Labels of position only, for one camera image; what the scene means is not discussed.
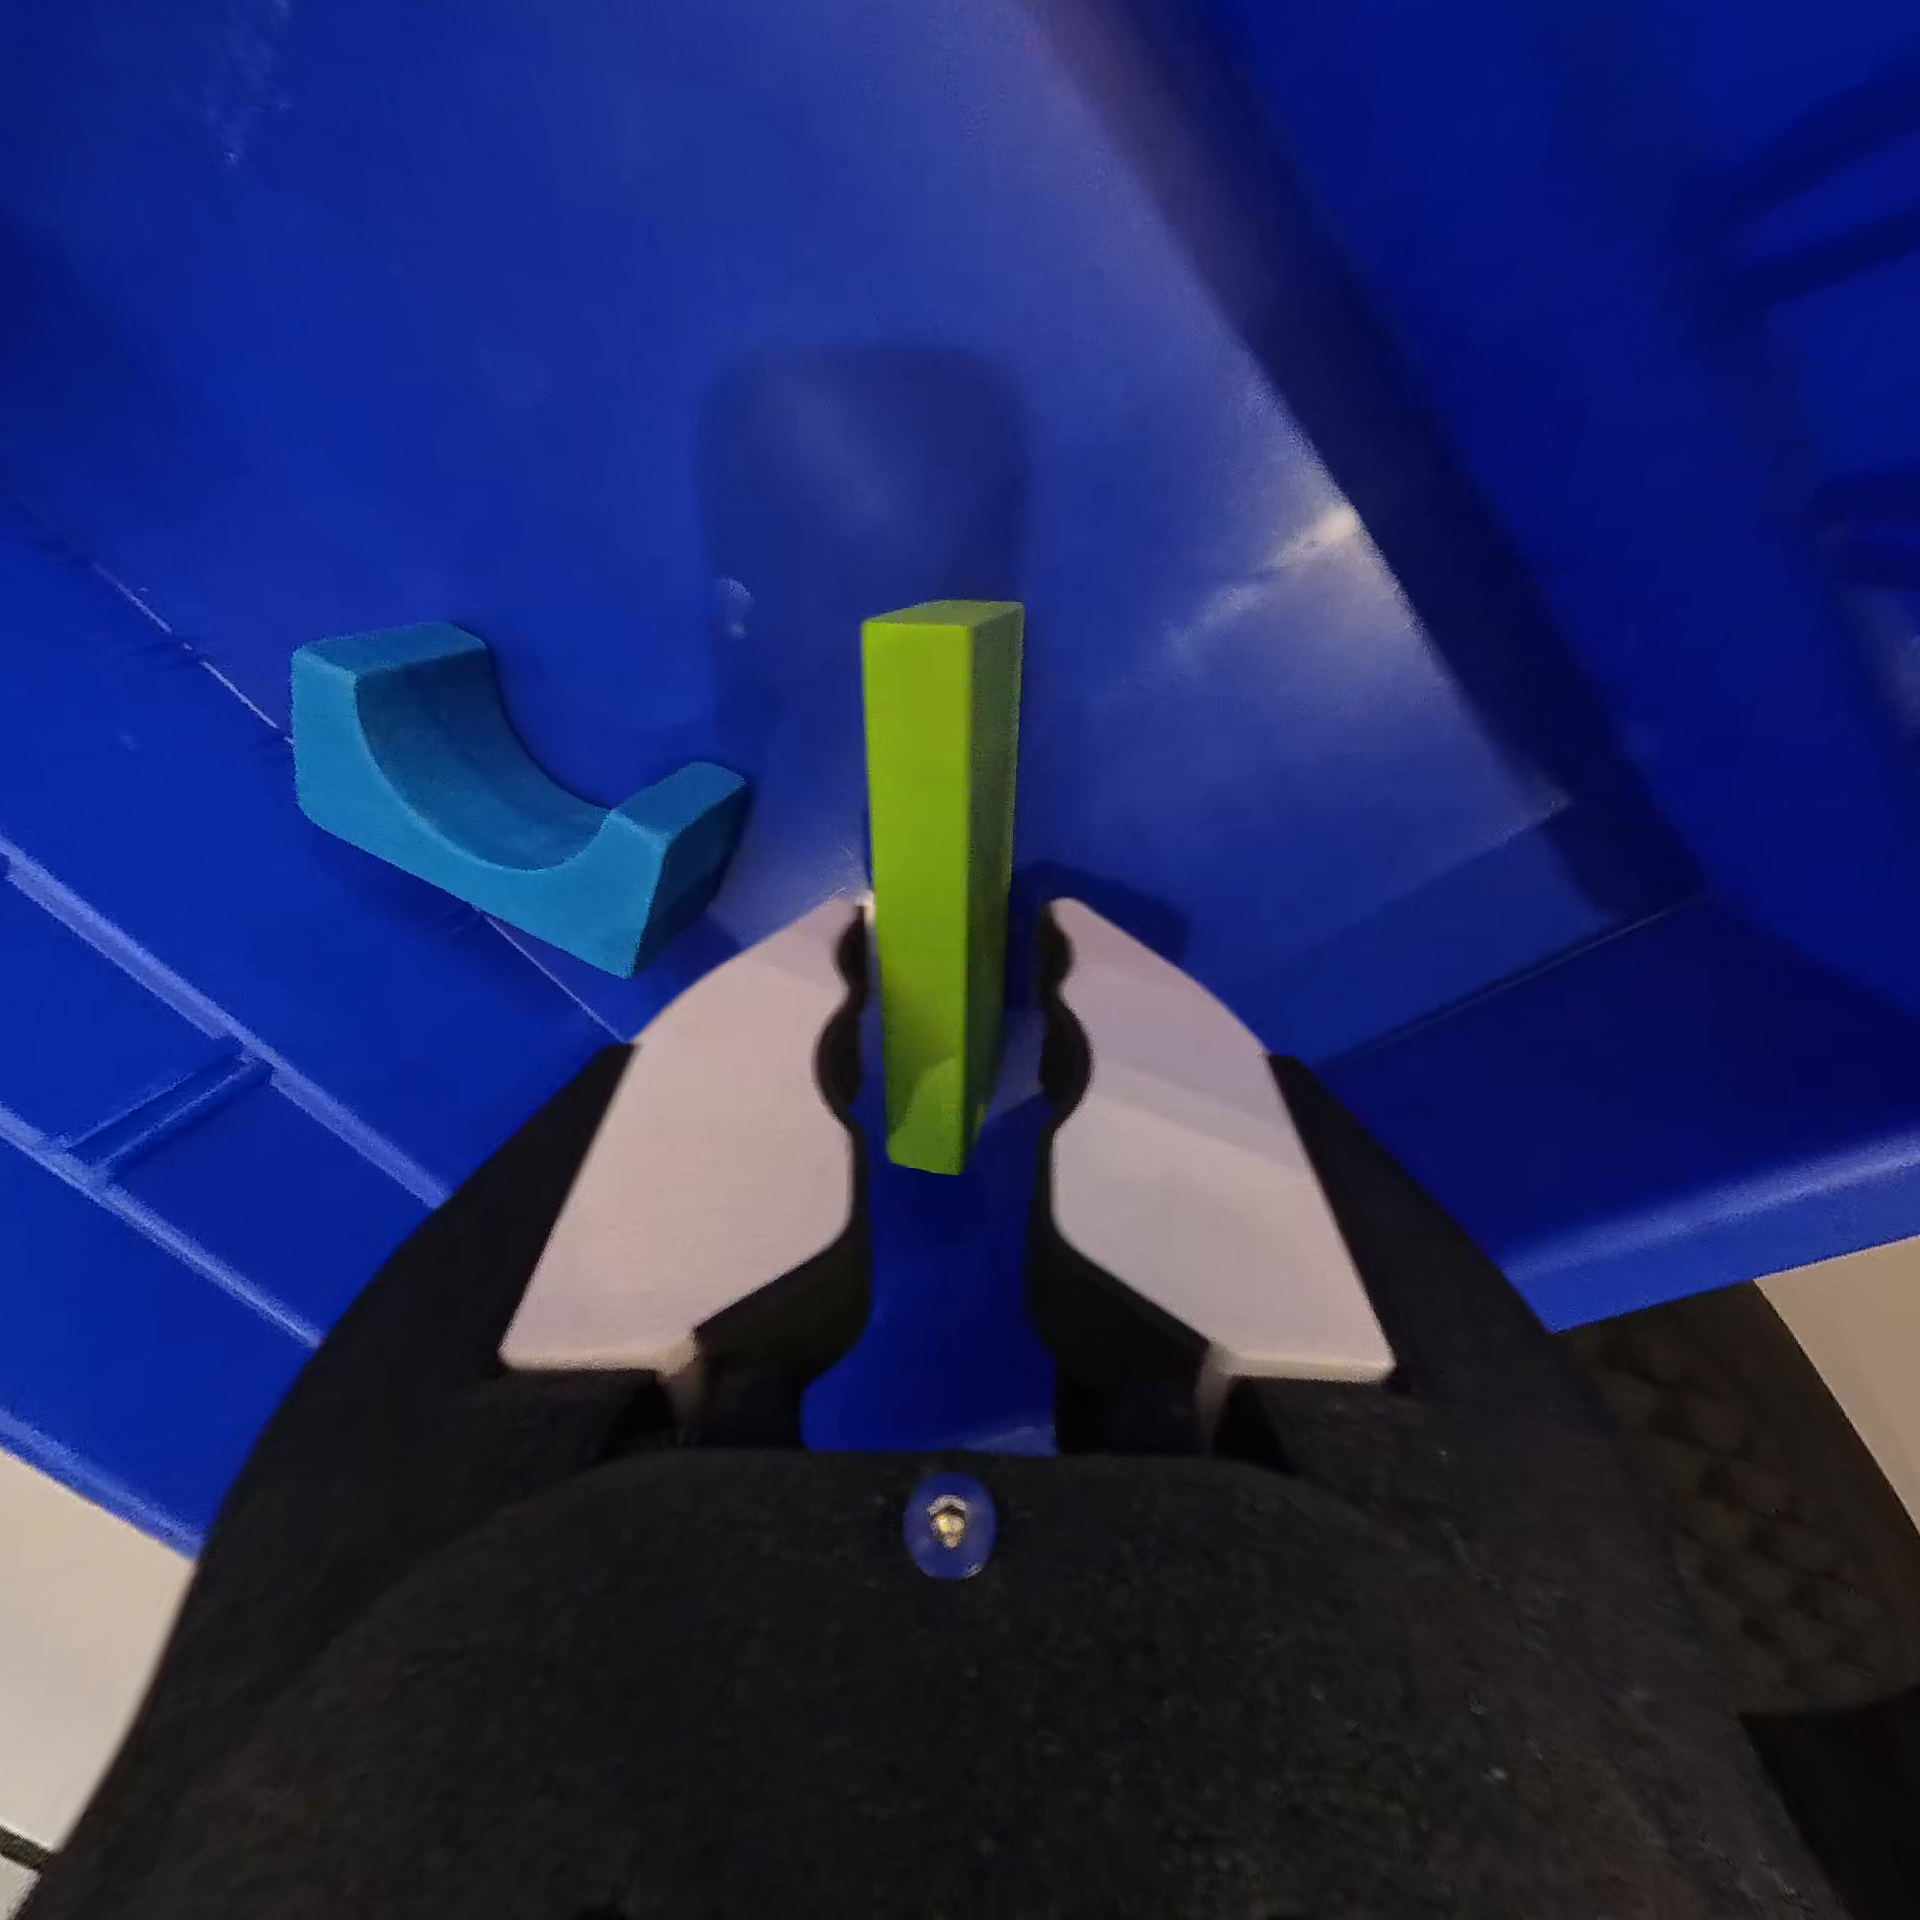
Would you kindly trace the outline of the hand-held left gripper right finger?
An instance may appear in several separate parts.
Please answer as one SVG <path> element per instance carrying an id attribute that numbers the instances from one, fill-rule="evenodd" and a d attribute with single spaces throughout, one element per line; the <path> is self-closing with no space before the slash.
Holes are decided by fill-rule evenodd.
<path id="1" fill-rule="evenodd" d="M 1049 1129 L 1028 1303 L 1078 1388 L 1380 1386 L 1397 1372 L 1277 1068 L 1211 989 L 1044 907 Z"/>

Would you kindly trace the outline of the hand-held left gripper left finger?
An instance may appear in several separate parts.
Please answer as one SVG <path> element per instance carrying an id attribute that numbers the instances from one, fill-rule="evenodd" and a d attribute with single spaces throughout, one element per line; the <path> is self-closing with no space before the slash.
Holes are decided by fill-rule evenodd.
<path id="1" fill-rule="evenodd" d="M 864 903 L 839 896 L 701 976 L 616 1083 L 502 1339 L 517 1373 L 814 1380 L 872 1299 L 852 1117 Z"/>

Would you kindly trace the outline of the lime green plank block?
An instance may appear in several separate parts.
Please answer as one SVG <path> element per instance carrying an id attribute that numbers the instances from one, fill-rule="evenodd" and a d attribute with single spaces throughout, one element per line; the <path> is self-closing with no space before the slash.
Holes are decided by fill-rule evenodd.
<path id="1" fill-rule="evenodd" d="M 1021 603 L 861 632 L 886 1145 L 925 1174 L 967 1170 L 999 1072 L 1021 667 Z"/>

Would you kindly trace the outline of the blue arch block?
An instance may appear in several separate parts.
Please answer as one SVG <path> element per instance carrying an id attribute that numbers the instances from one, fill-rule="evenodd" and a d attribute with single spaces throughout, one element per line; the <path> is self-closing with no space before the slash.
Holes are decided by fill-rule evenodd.
<path id="1" fill-rule="evenodd" d="M 629 979 L 701 915 L 749 820 L 746 781 L 695 760 L 619 805 L 519 737 L 490 647 L 446 622 L 292 656 L 297 796 L 335 838 Z"/>

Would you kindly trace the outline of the blue plastic bin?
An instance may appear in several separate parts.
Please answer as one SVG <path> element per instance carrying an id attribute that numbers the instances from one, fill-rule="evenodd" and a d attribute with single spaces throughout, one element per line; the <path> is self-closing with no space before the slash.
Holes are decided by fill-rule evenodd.
<path id="1" fill-rule="evenodd" d="M 1553 1328 L 1916 1235 L 1916 4 L 5 4 L 5 1453 L 201 1550 L 377 1264 L 869 885 L 1028 614 L 1006 1090 L 819 1446 L 1034 1446 L 1040 903 Z M 315 825 L 446 622 L 749 820 L 612 976 Z"/>

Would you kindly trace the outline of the black mesh pad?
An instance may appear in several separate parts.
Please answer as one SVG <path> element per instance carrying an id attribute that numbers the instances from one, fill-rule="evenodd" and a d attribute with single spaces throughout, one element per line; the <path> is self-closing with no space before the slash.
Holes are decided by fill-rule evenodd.
<path id="1" fill-rule="evenodd" d="M 1653 1489 L 1747 1717 L 1916 1686 L 1916 1523 L 1756 1285 L 1562 1334 Z"/>

